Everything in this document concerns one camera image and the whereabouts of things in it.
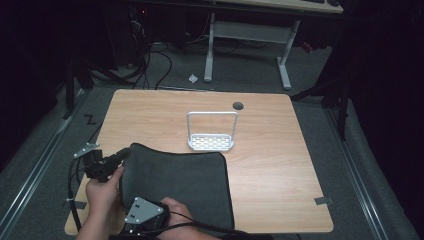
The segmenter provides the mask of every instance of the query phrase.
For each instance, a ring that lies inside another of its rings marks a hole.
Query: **electrical wire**
[[[201,39],[195,43],[190,43],[190,44],[186,44],[185,46],[191,49],[195,49],[195,50],[202,50],[202,49],[206,49],[208,47],[208,43],[207,42],[203,42],[204,40],[207,40],[208,38],[204,38]],[[201,47],[193,47],[193,45],[202,45]]]
[[[149,48],[149,50],[148,50],[148,57],[147,57],[147,62],[146,61],[144,61],[145,62],[145,69],[144,69],[144,71],[138,76],[138,78],[137,78],[137,80],[134,82],[134,84],[133,84],[133,86],[132,86],[132,89],[135,89],[135,87],[137,86],[137,84],[138,84],[138,82],[140,81],[140,79],[143,77],[143,75],[144,75],[144,77],[145,77],[145,81],[143,82],[143,89],[144,89],[144,87],[145,87],[145,83],[146,83],[146,81],[147,81],[147,77],[146,77],[146,74],[147,74],[147,69],[149,68],[149,64],[150,64],[150,50],[151,50],[151,46],[150,46],[150,48]]]
[[[150,54],[151,54],[151,49],[149,49],[149,52],[148,52],[147,67],[146,67],[146,71],[144,72],[144,81],[143,81],[143,89],[145,89],[146,83],[147,83],[147,90],[150,89],[149,81],[147,80],[147,68],[150,66],[150,59],[151,59]]]
[[[85,170],[85,167],[82,167],[82,168],[79,168],[78,170],[76,170],[75,172],[74,172],[74,174],[72,174],[72,176],[71,176],[71,180],[72,179],[74,179],[74,177],[76,177],[77,176],[77,172],[78,173],[80,173],[80,172],[82,172],[82,171],[84,171]]]
[[[240,44],[241,46],[243,46],[243,47],[256,48],[256,49],[262,49],[262,48],[272,47],[272,46],[274,46],[276,43],[273,43],[273,42],[267,42],[267,43],[264,43],[263,45],[255,46],[255,45],[247,44],[247,43],[244,43],[243,41],[240,41],[240,42],[239,42],[239,44]]]
[[[232,52],[236,51],[239,48],[239,41],[238,40],[236,40],[236,39],[226,39],[226,40],[227,40],[227,42],[235,42],[235,46],[233,47],[233,49],[231,49],[229,51],[221,51],[221,50],[218,50],[215,46],[214,46],[213,49],[216,52],[228,54],[228,53],[232,53]],[[217,43],[221,43],[223,46],[225,46],[225,40],[224,39],[219,39],[219,41],[217,41]]]
[[[196,40],[187,42],[187,44],[195,43],[195,42],[199,42],[199,41],[203,41],[203,40],[207,39],[207,37],[204,37],[204,38],[202,38],[202,37],[205,34],[206,29],[208,28],[210,18],[211,18],[211,14],[208,14],[208,18],[206,19],[205,27],[203,28],[202,33],[199,35],[199,37]]]
[[[140,27],[142,28],[142,30],[143,30],[143,38],[144,38],[144,42],[145,42],[144,46],[142,46],[142,47],[138,47],[137,46],[137,48],[138,48],[137,50],[138,51],[137,51],[137,60],[136,61],[139,62],[139,66],[137,67],[137,69],[134,72],[121,77],[121,76],[117,76],[116,74],[114,74],[114,73],[112,73],[112,72],[110,72],[108,70],[104,70],[104,69],[102,69],[102,68],[100,68],[98,66],[95,66],[93,63],[90,63],[90,62],[89,63],[86,63],[90,67],[90,69],[97,70],[102,75],[104,75],[104,77],[103,76],[99,76],[96,73],[94,73],[93,71],[91,71],[91,76],[93,78],[95,78],[97,80],[100,80],[100,81],[115,81],[117,83],[124,84],[124,85],[133,85],[134,83],[129,82],[127,80],[128,79],[131,79],[131,78],[133,78],[133,77],[135,77],[135,76],[137,76],[139,74],[143,74],[143,72],[146,70],[146,67],[145,67],[146,64],[145,64],[145,60],[144,60],[144,53],[146,52],[146,48],[147,47],[150,47],[149,42],[150,42],[150,38],[151,38],[151,33],[144,34],[144,28],[143,28],[143,26],[140,23],[138,23],[137,21],[131,21],[131,23],[137,23],[138,24],[137,26],[139,28]]]
[[[152,52],[152,53],[156,53],[156,54],[160,54],[160,55],[162,55],[162,56],[164,56],[164,57],[166,57],[168,60],[169,60],[169,69],[168,69],[168,71],[165,73],[165,75],[163,75],[163,77],[161,78],[161,79],[159,79],[159,81],[156,83],[156,86],[155,86],[155,90],[158,90],[158,87],[159,87],[159,84],[163,81],[163,79],[165,79],[165,77],[166,76],[168,76],[168,74],[171,72],[171,69],[172,69],[172,60],[171,60],[171,58],[170,57],[168,57],[166,54],[164,54],[164,53],[161,53],[161,52]]]
[[[156,229],[156,230],[151,230],[151,231],[134,231],[134,230],[132,230],[132,231],[129,232],[129,236],[147,236],[147,237],[152,236],[152,235],[156,236],[156,235],[158,235],[158,234],[160,234],[164,231],[168,231],[168,230],[171,230],[171,229],[175,229],[175,228],[179,228],[179,227],[192,226],[192,227],[197,227],[197,228],[201,228],[201,229],[209,230],[209,231],[213,231],[213,232],[220,232],[220,233],[225,233],[225,234],[230,234],[230,235],[243,236],[244,237],[243,239],[246,239],[246,240],[256,239],[256,236],[251,235],[247,232],[234,230],[234,229],[221,228],[221,227],[216,227],[216,226],[213,226],[213,225],[201,223],[201,222],[195,221],[194,219],[192,219],[190,217],[185,216],[184,214],[173,212],[173,211],[169,211],[168,213],[182,216],[182,217],[186,218],[187,220],[189,220],[190,222],[175,224],[175,225],[171,225],[171,226],[168,226],[168,227],[164,227],[164,228],[160,228],[160,229]],[[123,230],[123,231],[121,231],[120,236],[122,237],[125,234],[128,234],[128,233],[125,233],[125,231]]]
[[[71,208],[71,213],[72,213],[72,216],[73,216],[74,221],[75,221],[75,226],[77,227],[77,230],[79,231],[81,229],[81,221],[78,217],[78,211],[77,211],[77,207],[75,205],[74,192],[72,191],[72,181],[71,181],[72,180],[72,170],[74,168],[75,162],[78,159],[79,158],[72,159],[72,162],[69,165],[69,169],[68,169],[68,198],[66,199],[66,201],[69,202],[69,207]]]
[[[78,158],[77,166],[75,167],[75,173],[72,175],[72,176],[75,175],[77,177],[78,185],[81,185],[81,179],[79,177],[79,171],[78,171],[80,163],[81,163],[81,158]]]
[[[164,51],[168,50],[168,48],[169,48],[169,44],[167,42],[153,43],[153,44],[151,44],[151,47],[153,47],[155,45],[165,45],[165,48],[164,49],[161,49],[161,50],[155,50],[154,52],[164,52]]]

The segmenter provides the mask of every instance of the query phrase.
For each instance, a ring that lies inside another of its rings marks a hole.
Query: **forearm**
[[[89,213],[78,233],[77,240],[107,240],[109,239],[109,225],[109,213]]]
[[[193,240],[219,240],[219,239],[211,235],[199,232],[199,235],[196,238],[193,238]]]

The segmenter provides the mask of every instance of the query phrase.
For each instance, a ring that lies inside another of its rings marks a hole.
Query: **white wire basket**
[[[227,133],[192,133],[192,116],[208,115],[230,115],[234,116],[231,135]],[[189,112],[187,114],[188,145],[194,151],[229,151],[234,146],[234,134],[236,131],[238,114],[237,112]]]

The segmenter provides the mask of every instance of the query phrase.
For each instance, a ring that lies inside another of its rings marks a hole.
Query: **black cloth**
[[[234,229],[225,157],[219,152],[175,154],[138,143],[130,146],[120,181],[121,204],[129,210],[135,197],[185,204],[199,222]]]

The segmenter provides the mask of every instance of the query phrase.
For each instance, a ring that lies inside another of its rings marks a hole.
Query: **metal bracket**
[[[81,150],[79,150],[77,153],[74,154],[74,158],[79,158],[79,157],[83,156],[84,154],[93,151],[94,149],[98,148],[99,146],[100,146],[100,144],[98,144],[98,143],[95,143],[95,144],[87,143],[87,145],[85,145],[85,147],[83,147]]]
[[[163,208],[143,199],[136,197],[134,203],[125,218],[125,223],[142,224],[145,221],[159,216],[163,213]]]
[[[317,205],[327,204],[327,206],[328,206],[328,205],[333,204],[334,200],[331,197],[320,197],[320,198],[315,198],[315,203]]]

